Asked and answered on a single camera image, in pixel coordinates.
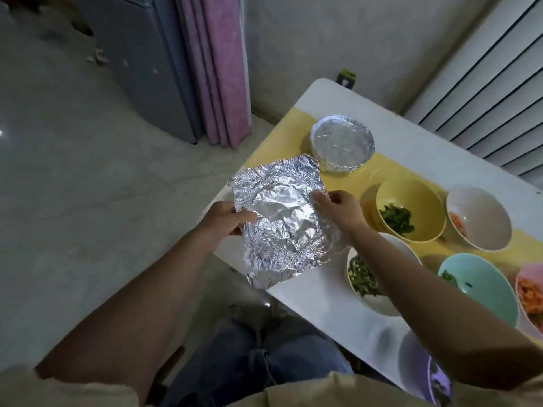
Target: wall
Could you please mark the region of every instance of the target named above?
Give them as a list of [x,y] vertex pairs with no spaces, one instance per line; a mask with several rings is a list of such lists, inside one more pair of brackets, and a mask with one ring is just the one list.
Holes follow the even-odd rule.
[[401,113],[498,0],[245,0],[251,102],[283,116],[320,77]]

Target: shredded orange vegetable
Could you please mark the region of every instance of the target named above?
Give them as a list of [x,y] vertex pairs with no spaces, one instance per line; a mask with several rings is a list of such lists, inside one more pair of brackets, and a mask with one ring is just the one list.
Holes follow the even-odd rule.
[[543,328],[543,293],[537,283],[528,278],[520,278],[517,293],[530,321],[538,328]]
[[458,232],[465,238],[467,238],[466,226],[464,225],[464,221],[462,221],[462,219],[453,212],[450,212],[449,216],[451,217],[452,224],[454,224]]

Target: tile floor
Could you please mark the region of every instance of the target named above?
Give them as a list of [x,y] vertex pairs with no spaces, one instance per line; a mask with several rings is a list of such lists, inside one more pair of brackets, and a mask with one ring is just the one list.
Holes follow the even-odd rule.
[[[141,119],[107,67],[85,61],[93,41],[69,22],[0,10],[4,369],[39,361],[164,253],[272,126],[253,117],[236,152],[184,143]],[[185,341],[187,353],[229,304],[253,294],[214,257],[200,276],[172,343]]]

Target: jeans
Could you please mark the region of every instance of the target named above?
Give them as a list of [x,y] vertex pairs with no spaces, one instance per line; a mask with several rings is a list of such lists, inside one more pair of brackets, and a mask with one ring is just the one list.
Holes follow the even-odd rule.
[[324,378],[330,371],[353,373],[334,342],[305,320],[273,318],[257,336],[227,319],[175,377],[161,407],[222,407],[267,387]]

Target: slat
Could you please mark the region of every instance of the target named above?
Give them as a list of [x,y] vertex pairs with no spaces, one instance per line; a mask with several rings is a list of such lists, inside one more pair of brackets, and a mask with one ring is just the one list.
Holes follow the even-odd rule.
[[518,176],[543,164],[543,147],[537,147],[503,166],[503,169]]
[[543,165],[540,165],[532,171],[528,171],[521,175],[520,178],[543,190]]
[[543,37],[539,37],[509,67],[438,129],[438,135],[450,137],[449,139],[456,137],[541,68],[543,68]]
[[540,145],[543,145],[543,124],[500,148],[494,154],[488,156],[486,161],[501,167]]
[[468,149],[543,96],[543,71],[533,76],[504,101],[464,130],[453,143]]
[[539,100],[531,107],[525,109],[511,121],[483,138],[480,142],[471,147],[469,151],[476,156],[486,157],[490,155],[492,151],[496,151],[501,146],[510,143],[526,131],[536,127],[541,122],[543,122],[543,100]]
[[503,36],[535,0],[500,0],[479,28],[470,35],[436,78],[406,112],[405,118],[419,124],[437,103]]
[[[420,123],[436,131],[475,94],[496,77],[543,33],[543,3],[538,2],[498,44],[468,73],[441,103]],[[450,140],[453,136],[442,135]]]

